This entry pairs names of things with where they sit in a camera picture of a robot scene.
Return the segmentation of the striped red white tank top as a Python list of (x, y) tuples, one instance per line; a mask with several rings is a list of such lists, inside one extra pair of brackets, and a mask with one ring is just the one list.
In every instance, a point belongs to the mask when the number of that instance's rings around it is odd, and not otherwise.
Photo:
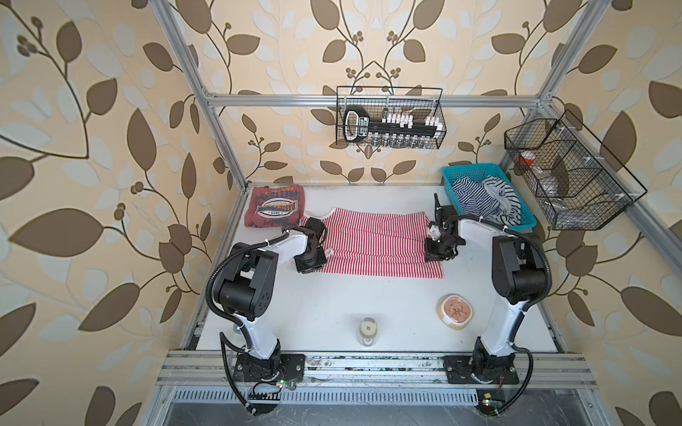
[(379, 214), (334, 208), (320, 218), (330, 257), (322, 273), (409, 279), (443, 278), (439, 262), (427, 262), (429, 220), (424, 212)]

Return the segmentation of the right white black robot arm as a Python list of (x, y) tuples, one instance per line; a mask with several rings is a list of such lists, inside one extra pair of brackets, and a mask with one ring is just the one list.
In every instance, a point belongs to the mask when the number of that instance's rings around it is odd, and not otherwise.
[(497, 293), (488, 325), (469, 355), (447, 355), (443, 367), (450, 384), (520, 387), (506, 401), (482, 395), (476, 406), (486, 417), (500, 417), (520, 398), (534, 372), (532, 351), (516, 343), (530, 308), (552, 288), (552, 273), (541, 241), (531, 234), (472, 214), (459, 214), (434, 195), (431, 235), (424, 241), (426, 262), (452, 260), (458, 248), (473, 242), (491, 254), (491, 282)]

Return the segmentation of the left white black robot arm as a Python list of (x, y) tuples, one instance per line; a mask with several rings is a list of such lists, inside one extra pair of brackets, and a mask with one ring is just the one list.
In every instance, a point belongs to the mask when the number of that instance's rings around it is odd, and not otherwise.
[(236, 353), (236, 372), (247, 383), (300, 381), (305, 356), (283, 355), (279, 339), (260, 318), (274, 295), (278, 266), (292, 261), (299, 274), (316, 273), (327, 264), (323, 243), (327, 227), (316, 218), (284, 229), (282, 235), (256, 244), (237, 243), (211, 274), (206, 305), (220, 319), (236, 326), (245, 344), (220, 333), (222, 351)]

